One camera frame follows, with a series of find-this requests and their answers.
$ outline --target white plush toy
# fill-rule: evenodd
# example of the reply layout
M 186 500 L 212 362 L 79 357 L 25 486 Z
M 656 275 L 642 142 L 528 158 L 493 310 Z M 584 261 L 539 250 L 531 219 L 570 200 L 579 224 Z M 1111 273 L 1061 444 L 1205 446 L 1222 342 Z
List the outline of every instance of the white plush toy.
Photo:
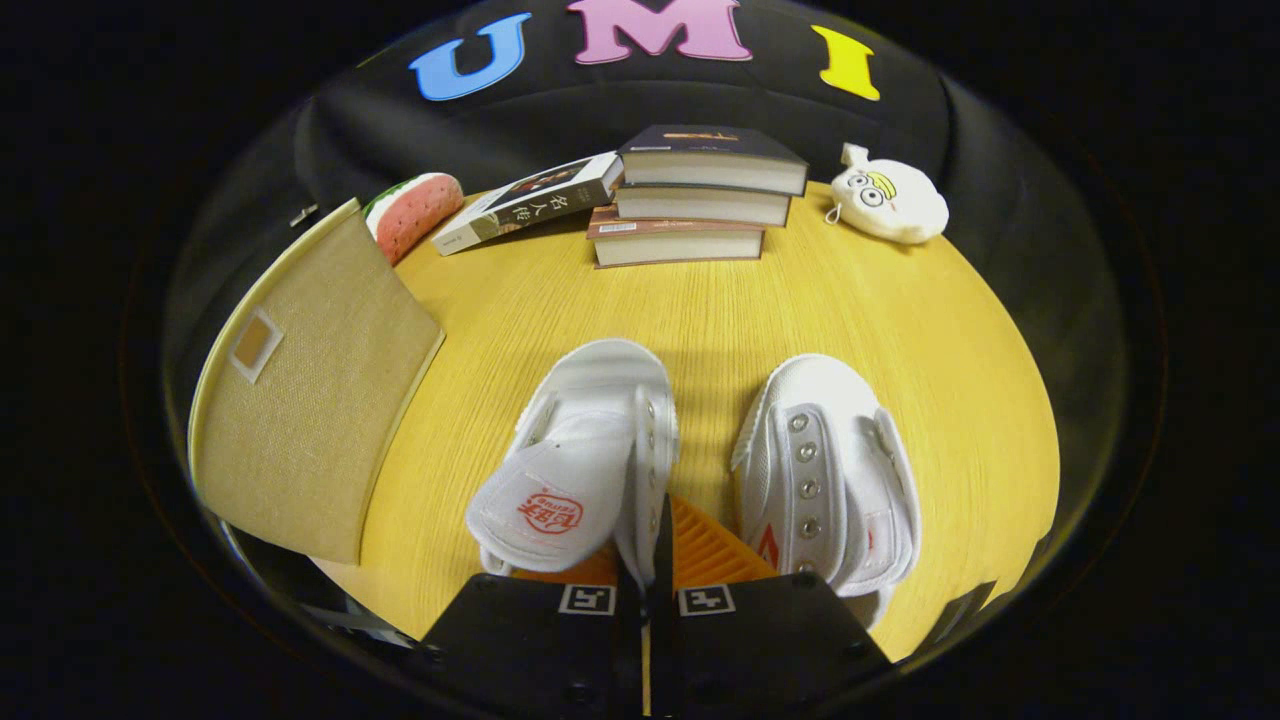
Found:
M 845 220 L 855 228 L 919 245 L 947 227 L 947 201 L 920 170 L 896 160 L 868 160 L 867 149 L 846 142 L 840 161 L 849 168 L 831 181 L 836 206 L 827 222 Z

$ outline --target orange mesh pad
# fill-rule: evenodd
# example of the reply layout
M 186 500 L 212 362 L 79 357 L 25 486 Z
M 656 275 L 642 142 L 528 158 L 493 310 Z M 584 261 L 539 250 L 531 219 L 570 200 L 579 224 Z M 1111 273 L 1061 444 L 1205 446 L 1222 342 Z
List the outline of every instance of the orange mesh pad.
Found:
M 687 501 L 671 496 L 675 579 L 672 587 L 696 588 L 773 578 L 777 571 L 737 536 Z

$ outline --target black background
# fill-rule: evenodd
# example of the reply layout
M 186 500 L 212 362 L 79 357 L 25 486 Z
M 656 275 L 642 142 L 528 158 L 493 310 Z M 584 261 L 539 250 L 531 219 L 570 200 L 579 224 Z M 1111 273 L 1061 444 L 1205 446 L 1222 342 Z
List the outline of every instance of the black background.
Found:
M 1276 429 L 1262 145 L 1276 119 L 1275 10 L 824 5 L 997 104 L 1071 127 L 1148 238 L 1171 347 L 1165 442 L 1092 571 L 1036 621 L 997 628 L 867 711 L 1260 715 L 1275 665 L 1262 618 L 1275 603 L 1262 541 L 1274 480 L 1258 447 Z M 442 9 L 116 3 L 6 20 L 19 60 L 8 347 L 24 374 L 5 404 L 19 605 L 5 696 L 19 716 L 411 712 L 266 639 L 184 559 L 133 475 L 116 338 L 140 249 L 179 241 L 218 169 L 308 88 Z

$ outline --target watermelon plush toy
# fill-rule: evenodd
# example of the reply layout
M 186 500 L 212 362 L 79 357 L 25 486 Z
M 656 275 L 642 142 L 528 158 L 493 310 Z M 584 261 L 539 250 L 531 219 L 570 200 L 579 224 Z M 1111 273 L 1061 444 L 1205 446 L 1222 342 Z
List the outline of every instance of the watermelon plush toy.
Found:
M 365 223 L 383 255 L 394 265 L 458 208 L 462 208 L 462 186 L 457 178 L 426 173 L 375 197 L 365 206 Z

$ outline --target white sneaker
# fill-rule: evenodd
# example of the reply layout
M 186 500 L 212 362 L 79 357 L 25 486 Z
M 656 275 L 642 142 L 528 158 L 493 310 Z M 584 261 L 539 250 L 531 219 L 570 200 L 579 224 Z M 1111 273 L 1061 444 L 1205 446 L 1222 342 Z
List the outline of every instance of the white sneaker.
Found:
M 863 624 L 884 614 L 920 555 L 920 503 L 888 410 L 826 355 L 778 365 L 730 466 L 740 537 L 781 573 L 813 571 Z
M 567 570 L 609 536 L 641 588 L 680 454 L 667 369 L 627 340 L 559 359 L 516 423 L 498 470 L 467 507 L 485 570 Z

